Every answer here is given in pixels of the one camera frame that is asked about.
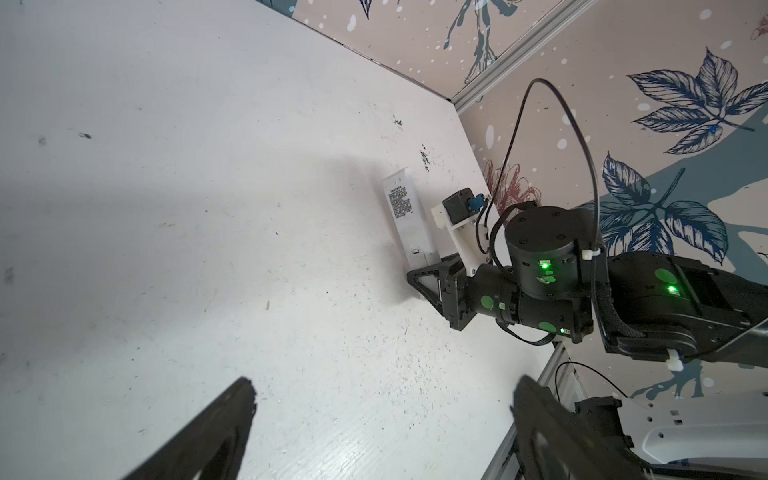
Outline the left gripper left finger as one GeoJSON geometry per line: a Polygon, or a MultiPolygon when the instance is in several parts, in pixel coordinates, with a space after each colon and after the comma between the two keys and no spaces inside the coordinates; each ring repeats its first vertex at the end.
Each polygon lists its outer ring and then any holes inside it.
{"type": "Polygon", "coordinates": [[[127,477],[237,478],[256,411],[251,380],[238,378],[127,477]]]}

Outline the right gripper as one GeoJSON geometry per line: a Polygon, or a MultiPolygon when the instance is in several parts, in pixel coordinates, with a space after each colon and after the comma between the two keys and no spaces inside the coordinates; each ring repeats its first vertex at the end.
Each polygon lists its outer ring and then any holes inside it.
{"type": "Polygon", "coordinates": [[[464,330],[477,315],[497,317],[501,279],[489,265],[469,276],[459,255],[452,254],[436,264],[410,270],[406,280],[453,330],[464,330]]]}

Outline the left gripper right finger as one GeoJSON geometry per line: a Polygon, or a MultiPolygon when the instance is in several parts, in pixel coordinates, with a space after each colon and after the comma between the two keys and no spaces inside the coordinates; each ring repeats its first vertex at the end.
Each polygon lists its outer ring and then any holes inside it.
{"type": "Polygon", "coordinates": [[[643,479],[643,469],[611,448],[529,376],[513,397],[518,459],[526,479],[643,479]]]}

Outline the white remote control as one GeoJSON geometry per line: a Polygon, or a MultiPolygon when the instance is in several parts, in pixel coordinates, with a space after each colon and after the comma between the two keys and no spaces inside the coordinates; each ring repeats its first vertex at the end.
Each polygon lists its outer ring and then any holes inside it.
{"type": "Polygon", "coordinates": [[[383,189],[410,269],[438,263],[438,249],[409,169],[385,178],[383,189]]]}

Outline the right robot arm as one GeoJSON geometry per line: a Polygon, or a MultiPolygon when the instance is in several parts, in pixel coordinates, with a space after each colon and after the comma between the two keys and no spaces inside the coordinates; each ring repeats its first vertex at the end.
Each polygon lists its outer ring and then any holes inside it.
{"type": "MultiPolygon", "coordinates": [[[[468,274],[459,254],[408,273],[455,330],[477,315],[546,341],[598,332],[605,350],[681,371],[696,360],[767,363],[767,289],[666,253],[612,255],[586,209],[510,207],[493,227],[497,258],[468,274]]],[[[625,396],[565,406],[557,387],[522,378],[509,451],[521,479],[749,479],[736,459],[767,456],[767,391],[687,401],[625,396]]]]}

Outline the aluminium front rail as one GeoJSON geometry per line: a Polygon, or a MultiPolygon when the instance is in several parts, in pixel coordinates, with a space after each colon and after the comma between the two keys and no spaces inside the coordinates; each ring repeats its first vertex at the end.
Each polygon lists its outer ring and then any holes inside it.
{"type": "Polygon", "coordinates": [[[534,479],[571,479],[570,462],[577,463],[569,432],[576,421],[569,417],[587,398],[575,373],[575,363],[561,342],[535,379],[524,376],[513,398],[513,425],[501,442],[485,479],[522,479],[527,469],[534,479]]]}

